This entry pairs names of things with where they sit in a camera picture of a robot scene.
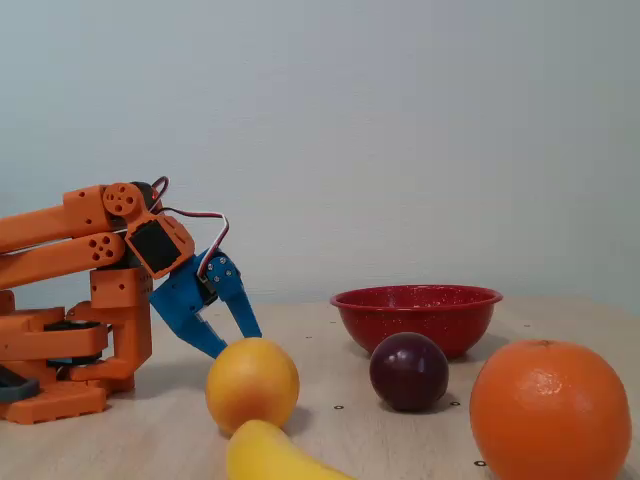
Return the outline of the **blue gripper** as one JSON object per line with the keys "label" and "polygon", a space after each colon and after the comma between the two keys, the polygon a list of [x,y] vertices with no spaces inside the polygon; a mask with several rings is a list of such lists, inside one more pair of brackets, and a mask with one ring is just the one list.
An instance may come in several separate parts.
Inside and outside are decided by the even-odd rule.
{"label": "blue gripper", "polygon": [[227,305],[245,338],[262,336],[262,331],[247,296],[240,272],[223,253],[216,253],[207,263],[207,279],[198,268],[205,253],[194,255],[151,294],[151,305],[178,338],[215,359],[227,347],[202,319],[200,312],[218,297]]}

